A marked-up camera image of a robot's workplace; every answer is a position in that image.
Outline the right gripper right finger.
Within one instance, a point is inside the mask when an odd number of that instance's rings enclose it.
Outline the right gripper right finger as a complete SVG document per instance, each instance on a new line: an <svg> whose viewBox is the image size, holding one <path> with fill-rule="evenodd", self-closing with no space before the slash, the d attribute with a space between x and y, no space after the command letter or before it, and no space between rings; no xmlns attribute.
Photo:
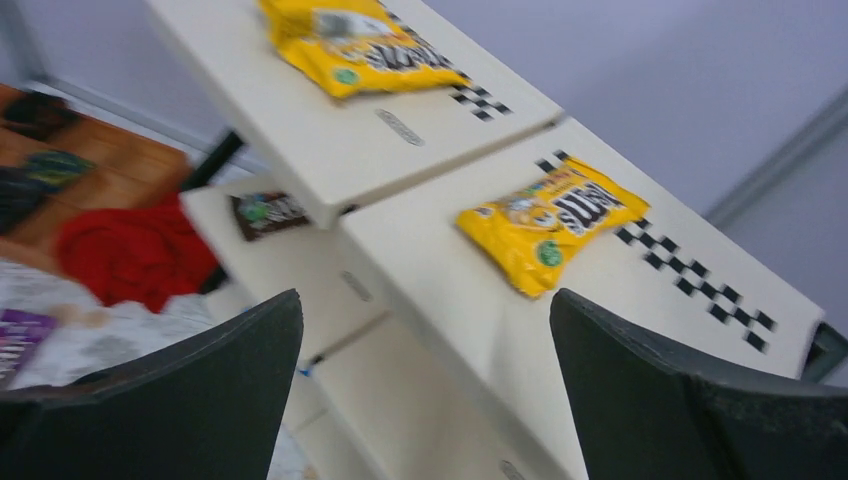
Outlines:
<svg viewBox="0 0 848 480"><path fill-rule="evenodd" d="M550 328L593 479L843 479L847 392L754 370L562 289Z"/></svg>

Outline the yellow candy bag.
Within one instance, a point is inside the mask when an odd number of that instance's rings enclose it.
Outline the yellow candy bag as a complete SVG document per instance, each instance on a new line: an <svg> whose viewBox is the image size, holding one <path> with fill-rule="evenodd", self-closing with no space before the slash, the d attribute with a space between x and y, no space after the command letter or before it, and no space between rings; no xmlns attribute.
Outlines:
<svg viewBox="0 0 848 480"><path fill-rule="evenodd" d="M566 265L597 235L649 210L641 197L568 156L523 189L461 211L456 226L514 289L537 298L557 286Z"/></svg>

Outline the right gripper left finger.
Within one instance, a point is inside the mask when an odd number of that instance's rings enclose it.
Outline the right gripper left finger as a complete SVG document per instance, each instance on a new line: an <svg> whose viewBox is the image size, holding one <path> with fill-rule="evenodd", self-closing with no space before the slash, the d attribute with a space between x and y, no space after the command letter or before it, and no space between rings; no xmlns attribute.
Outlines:
<svg viewBox="0 0 848 480"><path fill-rule="evenodd" d="M263 479L303 336L284 291L61 387L1 396L5 479Z"/></svg>

